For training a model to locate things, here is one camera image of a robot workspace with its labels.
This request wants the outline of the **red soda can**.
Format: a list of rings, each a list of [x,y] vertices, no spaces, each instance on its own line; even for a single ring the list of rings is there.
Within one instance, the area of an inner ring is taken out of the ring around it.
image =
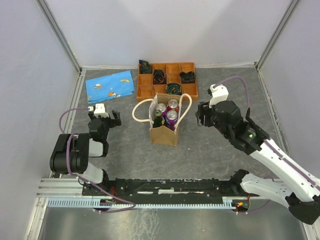
[[[167,103],[167,111],[176,111],[179,112],[179,101],[177,99],[170,99]]]

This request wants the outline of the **purple soda can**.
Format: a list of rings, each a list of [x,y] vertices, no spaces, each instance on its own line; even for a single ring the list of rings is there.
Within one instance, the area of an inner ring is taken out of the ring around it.
[[[175,125],[178,122],[178,116],[175,110],[169,110],[165,115],[165,124],[172,131],[176,128]]]
[[[166,114],[167,114],[167,112],[168,112],[167,105],[164,104],[164,103],[158,103],[158,104],[155,106],[154,112],[156,113],[157,111],[161,111],[161,115],[162,115],[162,117],[165,119],[165,118],[166,118]]]

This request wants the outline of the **green glass bottle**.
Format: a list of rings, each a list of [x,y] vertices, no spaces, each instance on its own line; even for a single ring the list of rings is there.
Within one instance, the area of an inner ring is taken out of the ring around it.
[[[165,123],[165,120],[162,116],[162,111],[160,109],[156,110],[155,118],[153,120],[153,128],[159,128],[163,126],[164,123]]]

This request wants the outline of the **brown canvas bag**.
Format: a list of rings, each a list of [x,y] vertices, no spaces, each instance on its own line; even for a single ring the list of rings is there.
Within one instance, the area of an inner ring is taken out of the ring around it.
[[[187,98],[189,101],[188,107],[184,112],[182,112],[182,102]],[[178,100],[178,118],[177,123],[174,125],[175,129],[171,130],[167,126],[153,127],[154,117],[155,117],[155,109],[157,104],[166,104],[170,99]],[[135,116],[135,111],[137,108],[143,103],[151,102],[148,107],[148,117],[146,119],[138,119]],[[132,118],[140,123],[148,122],[150,125],[149,133],[150,133],[150,142],[153,144],[167,145],[167,146],[177,146],[178,138],[179,138],[179,129],[180,123],[185,118],[186,114],[189,112],[192,106],[192,98],[189,94],[183,93],[182,95],[170,95],[165,93],[156,93],[154,98],[147,98],[145,100],[137,103],[132,110]]]

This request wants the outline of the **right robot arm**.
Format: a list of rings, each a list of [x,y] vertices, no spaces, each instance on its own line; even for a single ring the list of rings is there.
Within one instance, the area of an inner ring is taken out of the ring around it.
[[[229,100],[215,104],[200,102],[195,115],[200,124],[215,127],[236,149],[269,168],[280,182],[240,169],[229,180],[167,180],[168,187],[177,194],[189,195],[187,201],[191,204],[204,202],[204,195],[213,198],[258,195],[288,208],[305,224],[316,222],[320,216],[320,180],[285,154],[249,115],[242,117],[240,109]]]

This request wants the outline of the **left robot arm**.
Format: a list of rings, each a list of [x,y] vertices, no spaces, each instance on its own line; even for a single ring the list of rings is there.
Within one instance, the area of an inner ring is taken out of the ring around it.
[[[91,110],[88,113],[88,133],[76,134],[72,139],[70,134],[60,134],[50,157],[50,170],[55,174],[74,175],[93,183],[93,189],[99,195],[106,195],[111,189],[108,175],[105,170],[89,163],[89,158],[108,154],[109,130],[122,125],[120,113],[113,110],[112,115],[110,117],[104,109]]]

